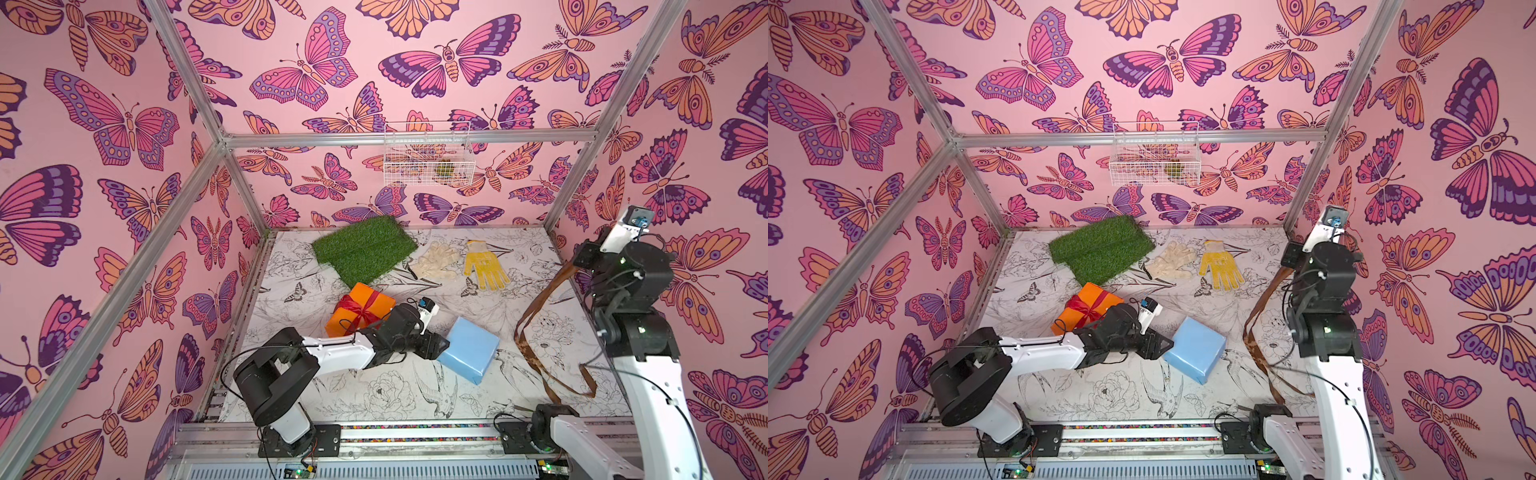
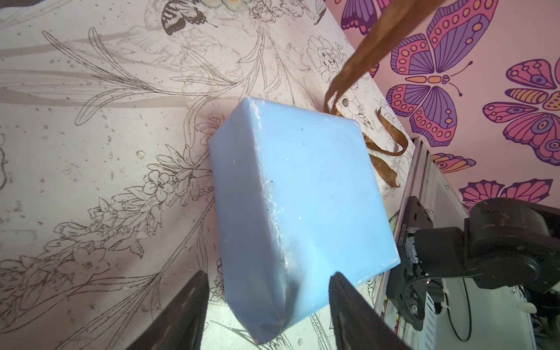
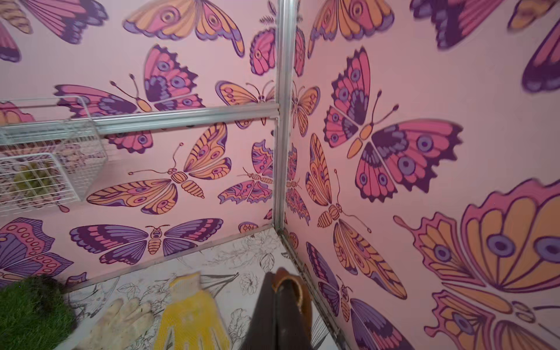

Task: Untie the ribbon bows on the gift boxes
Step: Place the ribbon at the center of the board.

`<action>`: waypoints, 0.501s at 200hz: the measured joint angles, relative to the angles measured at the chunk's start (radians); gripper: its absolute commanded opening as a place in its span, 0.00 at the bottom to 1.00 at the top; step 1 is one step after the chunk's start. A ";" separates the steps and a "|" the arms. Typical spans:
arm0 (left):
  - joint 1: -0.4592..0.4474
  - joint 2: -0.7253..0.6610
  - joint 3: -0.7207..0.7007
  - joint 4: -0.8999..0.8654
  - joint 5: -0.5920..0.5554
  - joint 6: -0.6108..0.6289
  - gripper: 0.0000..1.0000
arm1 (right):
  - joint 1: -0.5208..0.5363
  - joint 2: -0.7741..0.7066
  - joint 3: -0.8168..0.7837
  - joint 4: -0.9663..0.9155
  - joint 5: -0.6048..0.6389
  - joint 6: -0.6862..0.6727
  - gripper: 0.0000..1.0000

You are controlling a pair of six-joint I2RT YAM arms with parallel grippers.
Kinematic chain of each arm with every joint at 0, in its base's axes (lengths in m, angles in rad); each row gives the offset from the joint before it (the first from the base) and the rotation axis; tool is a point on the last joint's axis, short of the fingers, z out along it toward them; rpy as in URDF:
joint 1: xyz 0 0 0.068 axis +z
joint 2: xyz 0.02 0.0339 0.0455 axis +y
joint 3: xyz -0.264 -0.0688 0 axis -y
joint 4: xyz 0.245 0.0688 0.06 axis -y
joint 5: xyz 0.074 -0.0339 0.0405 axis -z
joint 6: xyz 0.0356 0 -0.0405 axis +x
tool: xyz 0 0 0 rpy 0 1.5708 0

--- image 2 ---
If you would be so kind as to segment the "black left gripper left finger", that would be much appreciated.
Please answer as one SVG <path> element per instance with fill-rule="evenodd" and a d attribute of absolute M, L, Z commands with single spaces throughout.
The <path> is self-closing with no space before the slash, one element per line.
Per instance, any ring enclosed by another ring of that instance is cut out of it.
<path fill-rule="evenodd" d="M 200 349 L 208 301 L 208 274 L 198 271 L 128 348 Z"/>

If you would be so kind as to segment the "light blue gift box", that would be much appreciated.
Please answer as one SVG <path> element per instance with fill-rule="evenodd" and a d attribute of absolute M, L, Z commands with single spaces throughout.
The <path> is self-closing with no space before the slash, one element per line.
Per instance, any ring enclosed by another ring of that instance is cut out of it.
<path fill-rule="evenodd" d="M 258 344 L 400 263 L 358 122 L 246 97 L 209 141 L 225 299 Z"/>

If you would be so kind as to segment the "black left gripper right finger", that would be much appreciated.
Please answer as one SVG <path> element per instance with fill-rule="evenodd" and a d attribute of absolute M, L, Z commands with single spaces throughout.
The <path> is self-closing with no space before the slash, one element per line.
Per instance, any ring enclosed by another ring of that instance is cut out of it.
<path fill-rule="evenodd" d="M 330 314 L 338 349 L 407 350 L 363 296 L 340 272 L 330 278 Z"/>

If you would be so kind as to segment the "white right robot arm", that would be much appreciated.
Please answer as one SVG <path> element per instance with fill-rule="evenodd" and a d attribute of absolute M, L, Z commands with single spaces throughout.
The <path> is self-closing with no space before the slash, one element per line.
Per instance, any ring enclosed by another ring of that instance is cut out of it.
<path fill-rule="evenodd" d="M 547 293 L 559 282 L 559 210 L 513 198 L 477 203 L 462 228 L 434 226 L 411 196 L 398 228 L 400 264 L 386 296 L 415 330 L 423 328 L 427 281 L 471 278 L 485 290 L 521 285 Z"/>

